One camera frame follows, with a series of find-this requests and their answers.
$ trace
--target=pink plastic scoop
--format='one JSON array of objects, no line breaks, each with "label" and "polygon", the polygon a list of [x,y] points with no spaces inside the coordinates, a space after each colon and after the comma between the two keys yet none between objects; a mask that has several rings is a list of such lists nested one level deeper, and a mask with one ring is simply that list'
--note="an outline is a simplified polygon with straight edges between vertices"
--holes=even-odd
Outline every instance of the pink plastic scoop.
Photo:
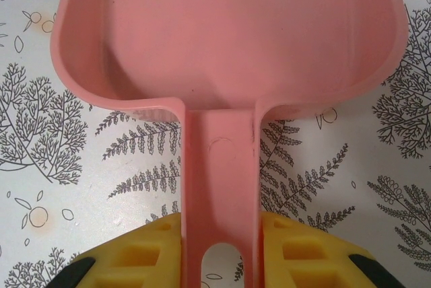
[{"label": "pink plastic scoop", "polygon": [[51,52],[83,100],[181,122],[183,287],[227,242],[257,288],[262,119],[374,88],[406,40],[402,0],[61,0]]}]

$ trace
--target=pink handle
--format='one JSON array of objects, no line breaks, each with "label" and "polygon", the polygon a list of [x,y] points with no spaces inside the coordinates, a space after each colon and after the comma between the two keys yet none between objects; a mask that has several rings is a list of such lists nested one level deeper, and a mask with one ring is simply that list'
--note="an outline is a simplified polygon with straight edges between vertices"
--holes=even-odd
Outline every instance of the pink handle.
[{"label": "pink handle", "polygon": [[241,253],[245,287],[259,287],[260,126],[256,129],[255,125],[253,110],[187,113],[182,166],[183,288],[200,287],[202,258],[221,242]]}]

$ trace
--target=tabletop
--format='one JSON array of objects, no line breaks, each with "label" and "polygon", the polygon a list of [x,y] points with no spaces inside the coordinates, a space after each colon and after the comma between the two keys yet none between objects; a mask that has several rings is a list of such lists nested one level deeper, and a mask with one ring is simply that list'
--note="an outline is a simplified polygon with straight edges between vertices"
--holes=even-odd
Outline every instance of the tabletop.
[{"label": "tabletop", "polygon": [[[45,287],[77,254],[181,206],[180,125],[96,108],[64,88],[49,52],[58,2],[0,0],[5,287]],[[260,176],[263,209],[368,249],[419,288],[431,285],[431,0],[404,2],[399,68],[320,116],[266,122]],[[242,276],[233,247],[205,255],[202,287],[243,287]]]}]

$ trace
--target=white surface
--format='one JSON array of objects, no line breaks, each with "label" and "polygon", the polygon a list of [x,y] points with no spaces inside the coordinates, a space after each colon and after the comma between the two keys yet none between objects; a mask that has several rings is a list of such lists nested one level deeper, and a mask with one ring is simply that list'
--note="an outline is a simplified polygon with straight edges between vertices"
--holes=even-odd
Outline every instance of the white surface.
[{"label": "white surface", "polygon": [[[50,34],[44,32],[48,26],[42,26],[46,21],[53,20],[58,1],[0,1],[0,23],[6,23],[0,26],[0,36],[7,34],[0,38],[0,44],[3,45],[0,47],[0,71],[2,74],[6,73],[10,63],[17,63],[18,66],[25,67],[27,83],[37,77],[48,77],[52,89],[57,94],[62,94],[64,87],[55,74],[49,54]],[[429,6],[427,0],[405,0],[405,2],[410,14],[413,14],[414,10]],[[32,23],[25,32],[23,30],[29,19],[23,11],[29,14],[38,12],[41,16],[40,21]],[[427,32],[431,34],[430,26],[424,33]],[[15,43],[18,36],[24,45],[23,49],[19,41]],[[425,41],[424,44],[429,48],[429,42]],[[431,55],[424,56],[426,63],[429,64]],[[418,63],[418,69],[425,71],[431,69],[421,65]],[[411,78],[418,69],[407,74],[405,78]],[[431,79],[431,74],[426,73],[426,77]],[[4,81],[5,78],[0,77],[0,83]],[[421,84],[429,87],[420,96],[422,106],[429,110],[431,82],[422,81]],[[324,184],[325,189],[317,190],[317,195],[311,196],[311,203],[303,199],[306,203],[306,211],[299,207],[300,204],[294,204],[299,211],[298,217],[307,223],[308,215],[316,219],[317,213],[320,213],[323,218],[327,211],[331,214],[331,212],[354,207],[343,221],[329,229],[330,233],[369,249],[407,287],[429,287],[431,285],[431,240],[427,243],[425,237],[431,239],[430,207],[427,209],[424,201],[418,204],[418,208],[427,211],[428,214],[424,215],[422,223],[416,221],[415,225],[408,224],[387,215],[377,207],[377,204],[399,210],[405,210],[405,207],[396,201],[393,205],[384,202],[367,185],[367,182],[376,184],[379,176],[386,176],[399,184],[404,198],[411,200],[405,189],[402,189],[404,185],[415,184],[431,195],[429,150],[420,152],[424,155],[422,158],[404,159],[397,147],[401,144],[401,137],[395,136],[393,145],[387,145],[378,140],[377,130],[382,126],[380,120],[373,114],[372,107],[376,105],[382,94],[391,95],[389,85],[381,86],[371,94],[335,108],[336,120],[334,120],[334,112],[330,111],[322,119],[318,117],[286,123],[286,126],[300,128],[297,133],[289,134],[289,137],[301,141],[301,144],[278,145],[278,148],[285,149],[291,155],[294,161],[293,167],[275,154],[270,159],[263,154],[262,158],[265,161],[277,161],[286,170],[288,178],[298,184],[297,174],[304,177],[307,170],[316,169],[319,172],[320,166],[326,166],[328,160],[332,161],[347,143],[345,157],[338,164],[339,168],[332,170],[335,175],[327,177],[329,181]],[[13,108],[8,110],[12,124],[16,127],[14,112]],[[32,264],[39,260],[48,262],[52,260],[48,255],[53,248],[64,250],[60,256],[69,260],[73,253],[83,252],[141,226],[145,220],[152,219],[152,214],[161,216],[164,205],[168,213],[171,213],[174,201],[178,201],[180,205],[179,177],[176,178],[176,190],[173,190],[175,193],[172,193],[169,187],[166,192],[163,192],[158,184],[157,191],[151,189],[148,192],[144,189],[144,191],[126,192],[108,198],[116,185],[125,182],[127,178],[145,172],[147,169],[152,170],[154,166],[159,168],[161,163],[169,166],[171,160],[177,162],[179,150],[176,150],[173,155],[170,152],[169,142],[166,141],[162,155],[158,153],[156,143],[153,155],[149,154],[148,150],[145,153],[137,150],[134,154],[128,150],[127,154],[102,160],[102,155],[111,143],[116,143],[117,138],[121,138],[123,134],[128,135],[129,130],[136,131],[138,124],[143,127],[143,123],[132,120],[118,121],[118,124],[106,127],[95,136],[99,124],[103,123],[110,112],[98,108],[90,111],[89,105],[85,103],[82,103],[82,108],[78,112],[81,114],[78,120],[81,123],[87,123],[88,127],[85,129],[84,150],[77,154],[81,157],[78,164],[82,167],[82,173],[79,173],[79,182],[76,185],[63,186],[55,180],[50,183],[42,174],[43,171],[41,172],[34,165],[23,170],[0,171],[0,282],[11,283],[13,280],[16,282],[15,285],[5,283],[6,287],[44,287],[45,281],[52,277],[52,274],[44,272],[40,279],[34,277],[32,282],[26,282],[26,279],[20,276],[14,278],[14,274],[25,273],[22,269],[18,269],[20,266],[16,267],[19,262],[32,262]],[[423,115],[424,122],[428,121],[429,114],[431,113],[426,111]],[[6,120],[0,124],[0,133],[6,131],[7,124]],[[263,139],[272,151],[275,145],[266,135],[263,135]],[[429,146],[431,133],[425,133],[423,139],[426,146]],[[0,153],[0,159],[5,159],[4,152]],[[2,164],[0,169],[11,169],[11,166],[11,164]],[[281,182],[289,188],[288,178],[277,175],[268,168],[268,165],[264,170],[276,178],[279,188]],[[263,184],[275,189],[267,182]],[[47,220],[44,210],[35,209],[36,207],[46,210]],[[402,224],[408,225],[414,231],[416,229],[424,231],[423,244],[420,248],[416,248],[417,251],[423,252],[423,260],[410,258],[398,249],[399,244],[407,246],[395,231],[395,227],[401,228]],[[206,284],[211,288],[241,287],[241,281],[234,281],[236,265],[240,261],[239,256],[225,246],[211,250],[211,255],[205,260],[203,267],[203,280]],[[221,256],[226,256],[226,260],[219,262]],[[418,268],[414,262],[428,264],[428,271]]]}]

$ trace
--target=yellow object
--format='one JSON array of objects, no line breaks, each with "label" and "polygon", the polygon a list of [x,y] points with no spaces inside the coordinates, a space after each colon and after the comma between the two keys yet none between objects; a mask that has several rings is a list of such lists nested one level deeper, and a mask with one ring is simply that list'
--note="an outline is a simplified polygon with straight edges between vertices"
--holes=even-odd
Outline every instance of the yellow object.
[{"label": "yellow object", "polygon": [[[366,250],[274,213],[262,213],[265,288],[375,288],[349,259]],[[96,259],[78,288],[180,288],[180,214],[158,219],[74,261]]]}]

